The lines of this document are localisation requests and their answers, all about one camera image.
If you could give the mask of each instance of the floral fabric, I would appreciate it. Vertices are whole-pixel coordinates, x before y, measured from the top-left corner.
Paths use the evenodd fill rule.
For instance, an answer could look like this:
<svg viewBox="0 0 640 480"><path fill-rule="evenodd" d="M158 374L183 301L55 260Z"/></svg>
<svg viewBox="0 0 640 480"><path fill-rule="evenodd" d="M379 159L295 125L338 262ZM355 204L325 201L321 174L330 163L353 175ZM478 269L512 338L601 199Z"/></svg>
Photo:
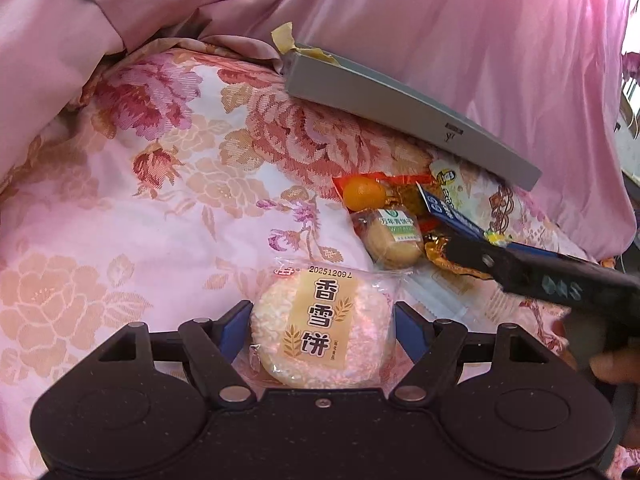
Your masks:
<svg viewBox="0 0 640 480"><path fill-rule="evenodd" d="M44 471L28 426L35 399L121 325L217 319L257 298L279 255L369 268L334 176L423 173L444 160L482 227L584 257L526 194L423 142L290 99L267 66L174 48L109 72L83 99L62 117L71 138L36 138L0 196L0 478ZM559 350L549 327L560 312L529 301L517 320ZM386 386L409 366L400 349L393 364Z"/></svg>

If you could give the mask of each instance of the orange fruit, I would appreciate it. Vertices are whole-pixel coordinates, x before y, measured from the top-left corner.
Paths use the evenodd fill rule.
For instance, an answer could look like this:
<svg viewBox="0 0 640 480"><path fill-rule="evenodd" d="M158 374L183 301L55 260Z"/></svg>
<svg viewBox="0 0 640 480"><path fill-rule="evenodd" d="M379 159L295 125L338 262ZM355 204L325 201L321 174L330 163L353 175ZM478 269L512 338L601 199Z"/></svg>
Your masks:
<svg viewBox="0 0 640 480"><path fill-rule="evenodd" d="M354 176L342 190L342 202L351 211L382 209L386 203L386 189L376 180Z"/></svg>

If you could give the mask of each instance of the wheat illustration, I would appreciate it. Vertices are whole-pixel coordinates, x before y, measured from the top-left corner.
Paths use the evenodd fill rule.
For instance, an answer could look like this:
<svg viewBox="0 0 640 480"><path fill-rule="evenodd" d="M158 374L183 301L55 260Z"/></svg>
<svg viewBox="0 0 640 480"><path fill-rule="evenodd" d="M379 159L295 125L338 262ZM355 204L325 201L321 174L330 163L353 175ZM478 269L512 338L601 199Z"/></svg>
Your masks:
<svg viewBox="0 0 640 480"><path fill-rule="evenodd" d="M351 298L344 298L338 301L338 305L335 307L334 321L344 321L347 314L351 311L351 307L353 307Z"/></svg>
<svg viewBox="0 0 640 480"><path fill-rule="evenodd" d="M302 343L302 330L299 328L289 325L284 332L284 337L282 338L282 342L284 343L284 353L289 357L298 357L302 352L300 351L300 343Z"/></svg>

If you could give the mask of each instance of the gray box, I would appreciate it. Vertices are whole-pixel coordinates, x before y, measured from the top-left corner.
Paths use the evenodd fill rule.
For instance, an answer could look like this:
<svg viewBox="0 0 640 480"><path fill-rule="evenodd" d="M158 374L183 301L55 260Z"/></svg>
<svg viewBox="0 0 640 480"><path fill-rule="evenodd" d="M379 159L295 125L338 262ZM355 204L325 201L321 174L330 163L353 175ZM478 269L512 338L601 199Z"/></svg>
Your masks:
<svg viewBox="0 0 640 480"><path fill-rule="evenodd" d="M527 191L538 181L537 167L478 124L395 79L334 57L340 66L288 53L287 92L426 140Z"/></svg>

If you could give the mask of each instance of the clear plastic packaging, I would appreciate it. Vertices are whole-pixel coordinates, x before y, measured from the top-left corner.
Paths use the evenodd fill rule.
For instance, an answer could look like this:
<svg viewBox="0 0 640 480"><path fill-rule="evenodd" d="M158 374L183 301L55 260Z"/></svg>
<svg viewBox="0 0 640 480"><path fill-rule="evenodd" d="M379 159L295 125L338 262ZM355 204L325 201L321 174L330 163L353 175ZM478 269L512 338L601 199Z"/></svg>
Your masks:
<svg viewBox="0 0 640 480"><path fill-rule="evenodd" d="M404 208L367 209L351 215L351 220L379 269L409 269L424 256L418 221Z"/></svg>
<svg viewBox="0 0 640 480"><path fill-rule="evenodd" d="M293 388L381 385L400 274L278 259L270 276L251 316L254 380L264 370Z"/></svg>

